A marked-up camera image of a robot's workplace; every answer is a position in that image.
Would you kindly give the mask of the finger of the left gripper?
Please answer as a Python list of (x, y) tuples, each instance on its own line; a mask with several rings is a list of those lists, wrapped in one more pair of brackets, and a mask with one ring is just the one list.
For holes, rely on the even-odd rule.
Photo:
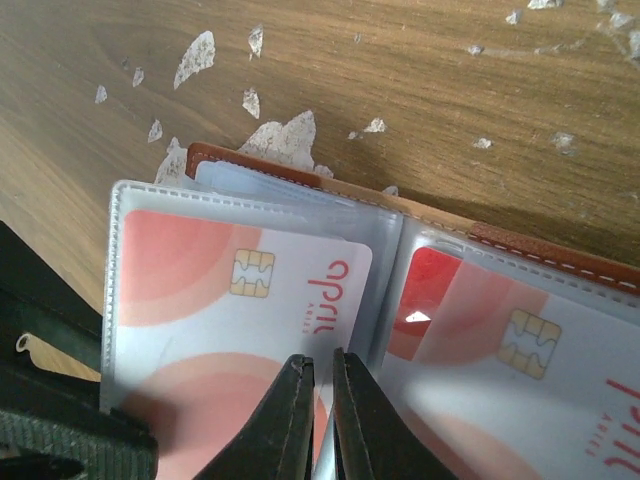
[(102, 317), (7, 224), (1, 226), (1, 461), (4, 479), (153, 479), (158, 444), (142, 423), (99, 408), (100, 384), (36, 366), (24, 335), (93, 370)]

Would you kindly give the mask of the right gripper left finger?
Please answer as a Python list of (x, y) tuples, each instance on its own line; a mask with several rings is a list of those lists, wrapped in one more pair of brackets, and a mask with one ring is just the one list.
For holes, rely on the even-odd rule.
[(314, 364), (290, 356), (238, 434), (198, 479), (309, 479), (313, 463)]

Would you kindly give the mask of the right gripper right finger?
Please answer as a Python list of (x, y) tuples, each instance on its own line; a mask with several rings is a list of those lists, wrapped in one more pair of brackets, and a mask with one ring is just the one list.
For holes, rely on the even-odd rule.
[(360, 358), (333, 354), (333, 421), (339, 479), (454, 479), (409, 430)]

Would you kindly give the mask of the red white credit card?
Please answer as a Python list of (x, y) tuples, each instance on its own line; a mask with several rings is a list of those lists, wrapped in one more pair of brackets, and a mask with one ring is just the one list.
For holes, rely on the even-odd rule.
[(379, 381), (463, 479), (635, 479), (639, 312), (608, 314), (421, 247)]
[(159, 444), (158, 475), (190, 479), (241, 429), (284, 361), (314, 361), (314, 440), (331, 408), (330, 357), (353, 331), (369, 247), (136, 210), (124, 220), (119, 402)]

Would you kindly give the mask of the brown leather card holder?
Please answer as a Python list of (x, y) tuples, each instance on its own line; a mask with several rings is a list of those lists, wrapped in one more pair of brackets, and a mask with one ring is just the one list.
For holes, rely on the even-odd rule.
[(635, 479), (639, 271), (205, 143), (111, 191), (100, 406), (161, 479)]

